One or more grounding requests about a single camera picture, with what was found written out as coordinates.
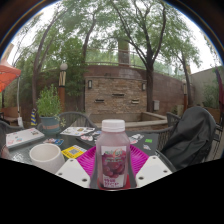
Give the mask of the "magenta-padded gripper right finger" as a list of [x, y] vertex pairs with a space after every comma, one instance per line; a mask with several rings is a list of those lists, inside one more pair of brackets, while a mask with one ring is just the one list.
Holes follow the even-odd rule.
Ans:
[[129, 182], [131, 188], [140, 188], [157, 181], [173, 171], [156, 155], [148, 156], [135, 146], [130, 149]]

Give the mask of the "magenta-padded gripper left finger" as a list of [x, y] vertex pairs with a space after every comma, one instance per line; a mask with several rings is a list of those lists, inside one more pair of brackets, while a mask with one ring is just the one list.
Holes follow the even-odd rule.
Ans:
[[78, 158], [68, 159], [56, 175], [83, 188], [98, 189], [95, 153], [92, 147]]

